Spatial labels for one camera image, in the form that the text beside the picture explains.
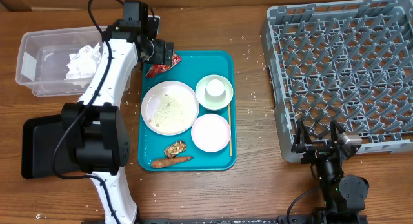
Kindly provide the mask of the pale green bowl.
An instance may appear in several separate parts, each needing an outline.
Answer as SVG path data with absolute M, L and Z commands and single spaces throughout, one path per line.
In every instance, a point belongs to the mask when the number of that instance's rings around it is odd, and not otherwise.
M 225 85 L 225 95 L 221 99 L 210 99 L 206 96 L 205 88 L 207 83 L 212 79 L 219 79 Z M 212 74 L 203 77 L 196 85 L 196 98 L 197 101 L 207 110 L 217 111 L 228 106 L 234 96 L 234 89 L 231 82 L 220 75 Z

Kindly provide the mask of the small white bowl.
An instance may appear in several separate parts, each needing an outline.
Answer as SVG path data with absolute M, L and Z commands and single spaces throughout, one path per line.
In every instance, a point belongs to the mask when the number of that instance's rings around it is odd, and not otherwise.
M 204 114 L 197 118 L 191 128 L 194 145 L 204 152 L 219 152 L 229 142 L 228 121 L 217 114 Z

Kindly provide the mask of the white cup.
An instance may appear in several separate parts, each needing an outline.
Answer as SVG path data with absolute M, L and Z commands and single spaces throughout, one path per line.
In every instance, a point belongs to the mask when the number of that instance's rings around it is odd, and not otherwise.
M 225 95 L 225 85 L 219 79 L 212 79 L 206 84 L 205 93 L 210 99 L 221 99 Z

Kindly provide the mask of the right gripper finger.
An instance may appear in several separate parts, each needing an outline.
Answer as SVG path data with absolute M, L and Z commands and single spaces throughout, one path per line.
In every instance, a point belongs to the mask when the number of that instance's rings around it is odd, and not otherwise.
M 330 122 L 330 136 L 330 142 L 332 146 L 344 144 L 344 137 L 346 136 L 346 132 L 344 128 L 336 120 L 332 120 Z
M 312 140 L 309 136 L 303 120 L 297 122 L 297 130 L 295 137 L 295 147 L 307 147 L 312 144 Z

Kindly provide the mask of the white napkin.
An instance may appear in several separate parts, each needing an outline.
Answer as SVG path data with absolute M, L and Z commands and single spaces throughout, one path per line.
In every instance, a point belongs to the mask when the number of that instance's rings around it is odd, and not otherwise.
M 65 80 L 70 80 L 73 85 L 82 88 L 89 84 L 101 60 L 100 48 L 100 43 L 97 43 L 95 47 L 86 45 L 79 49 L 78 53 L 70 54 L 70 62 L 66 65 L 68 72 Z

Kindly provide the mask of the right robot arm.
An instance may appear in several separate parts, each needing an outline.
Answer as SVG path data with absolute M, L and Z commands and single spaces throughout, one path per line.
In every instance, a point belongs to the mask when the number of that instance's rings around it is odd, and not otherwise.
M 297 122 L 292 152 L 302 153 L 301 163 L 309 164 L 319 185 L 298 196 L 288 207 L 287 223 L 367 223 L 359 213 L 365 209 L 369 183 L 365 178 L 345 175 L 342 166 L 354 156 L 362 140 L 357 133 L 346 132 L 337 122 L 330 122 L 330 141 L 317 146 L 310 138 L 302 121 Z M 324 206 L 315 208 L 310 215 L 290 216 L 292 207 L 305 196 L 320 190 Z

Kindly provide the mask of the red snack wrapper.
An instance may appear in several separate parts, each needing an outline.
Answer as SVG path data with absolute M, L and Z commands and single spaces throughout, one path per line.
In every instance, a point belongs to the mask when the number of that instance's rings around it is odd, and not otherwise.
M 164 72 L 167 72 L 174 68 L 176 65 L 178 65 L 181 62 L 181 56 L 176 54 L 175 52 L 173 53 L 172 57 L 172 64 L 171 65 L 152 65 L 148 72 L 146 73 L 145 77 L 146 78 L 152 78 L 155 77 L 158 74 L 162 74 Z

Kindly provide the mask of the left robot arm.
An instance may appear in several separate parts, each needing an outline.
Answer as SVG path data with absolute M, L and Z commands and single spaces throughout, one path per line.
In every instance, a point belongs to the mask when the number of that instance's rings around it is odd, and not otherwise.
M 139 211 L 131 197 L 125 165 L 130 136 L 120 104 L 132 69 L 140 62 L 171 65 L 174 44 L 157 39 L 160 18 L 139 0 L 125 0 L 123 16 L 101 30 L 103 51 L 86 92 L 61 112 L 66 146 L 81 179 L 90 179 L 99 194 L 105 223 L 136 223 Z

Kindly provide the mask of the wooden chopstick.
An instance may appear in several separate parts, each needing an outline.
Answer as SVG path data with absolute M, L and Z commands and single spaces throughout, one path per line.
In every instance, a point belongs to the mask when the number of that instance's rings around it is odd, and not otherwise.
M 230 139 L 229 139 L 229 142 L 228 142 L 228 145 L 229 145 L 229 156 L 230 156 L 230 158 L 232 157 L 232 126 L 231 126 L 231 124 L 232 124 L 232 122 L 231 122 L 231 118 L 232 117 L 232 115 L 231 115 L 231 102 L 229 102 L 229 104 L 228 104 L 228 125 L 229 125 L 229 136 L 230 136 Z

